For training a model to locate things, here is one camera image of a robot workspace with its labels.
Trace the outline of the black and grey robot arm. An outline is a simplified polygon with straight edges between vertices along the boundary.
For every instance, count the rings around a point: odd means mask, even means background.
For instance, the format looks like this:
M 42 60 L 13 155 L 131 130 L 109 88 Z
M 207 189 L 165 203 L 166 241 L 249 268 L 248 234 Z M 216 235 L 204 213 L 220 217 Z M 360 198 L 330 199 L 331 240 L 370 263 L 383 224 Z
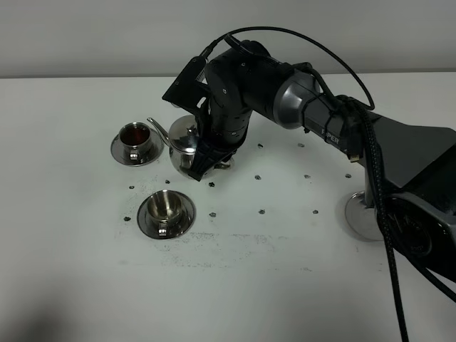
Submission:
M 388 255 L 400 252 L 427 279 L 455 279 L 455 131 L 406 125 L 335 95 L 310 63 L 283 63 L 256 41 L 232 42 L 216 58 L 203 51 L 182 72 L 199 141 L 195 180 L 244 143 L 252 113 L 302 128 L 341 151 L 366 174 Z

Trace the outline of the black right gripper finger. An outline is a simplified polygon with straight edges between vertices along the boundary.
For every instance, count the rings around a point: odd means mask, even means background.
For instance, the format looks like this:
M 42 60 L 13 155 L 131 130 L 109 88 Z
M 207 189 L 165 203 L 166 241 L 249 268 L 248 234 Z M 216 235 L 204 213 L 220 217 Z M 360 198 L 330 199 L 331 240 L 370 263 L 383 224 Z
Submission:
M 211 138 L 211 124 L 212 119 L 209 113 L 210 111 L 210 101 L 205 99 L 200 107 L 197 107 L 197 112 L 195 113 L 195 120 L 197 122 L 200 139 L 209 142 Z
M 187 174 L 200 181 L 216 164 L 229 160 L 234 152 L 234 147 L 219 147 L 208 140 L 200 140 Z

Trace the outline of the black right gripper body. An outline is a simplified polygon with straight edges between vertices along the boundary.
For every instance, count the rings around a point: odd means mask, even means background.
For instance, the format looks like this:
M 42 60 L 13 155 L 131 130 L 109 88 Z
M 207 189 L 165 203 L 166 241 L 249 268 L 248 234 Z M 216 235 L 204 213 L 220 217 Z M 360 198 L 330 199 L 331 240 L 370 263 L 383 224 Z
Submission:
M 296 127 L 294 115 L 286 122 L 279 114 L 285 84 L 296 69 L 272 58 L 257 41 L 229 45 L 231 48 L 205 67 L 211 93 L 205 145 L 223 152 L 231 152 L 243 144 L 254 111 L 283 128 Z

